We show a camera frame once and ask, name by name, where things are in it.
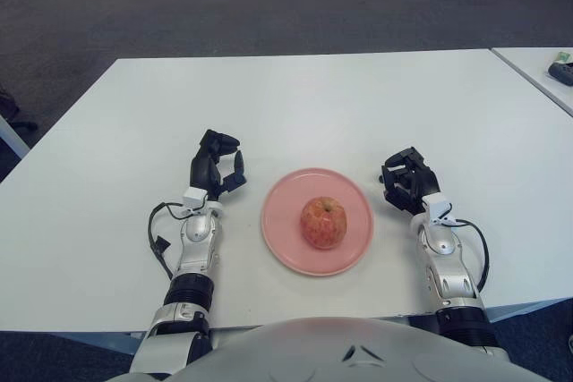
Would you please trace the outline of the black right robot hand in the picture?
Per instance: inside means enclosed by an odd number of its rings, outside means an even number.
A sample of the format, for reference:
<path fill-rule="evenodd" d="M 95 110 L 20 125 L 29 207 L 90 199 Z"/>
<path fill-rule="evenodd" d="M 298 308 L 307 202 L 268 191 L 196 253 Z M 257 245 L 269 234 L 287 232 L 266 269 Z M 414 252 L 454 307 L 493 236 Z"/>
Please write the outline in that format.
<path fill-rule="evenodd" d="M 440 192 L 435 173 L 414 147 L 389 157 L 381 166 L 379 182 L 385 187 L 385 200 L 413 216 L 424 212 L 424 196 Z"/>

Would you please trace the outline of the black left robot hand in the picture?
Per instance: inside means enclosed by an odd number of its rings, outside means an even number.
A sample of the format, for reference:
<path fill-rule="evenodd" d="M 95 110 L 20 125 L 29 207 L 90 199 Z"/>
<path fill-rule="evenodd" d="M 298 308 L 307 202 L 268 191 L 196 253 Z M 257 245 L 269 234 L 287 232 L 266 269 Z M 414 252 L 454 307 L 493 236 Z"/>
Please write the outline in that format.
<path fill-rule="evenodd" d="M 244 159 L 240 141 L 211 129 L 205 131 L 200 148 L 192 159 L 190 186 L 207 192 L 206 200 L 218 201 L 223 192 L 231 192 L 246 184 Z M 234 172 L 222 178 L 218 163 L 223 156 L 234 155 Z"/>

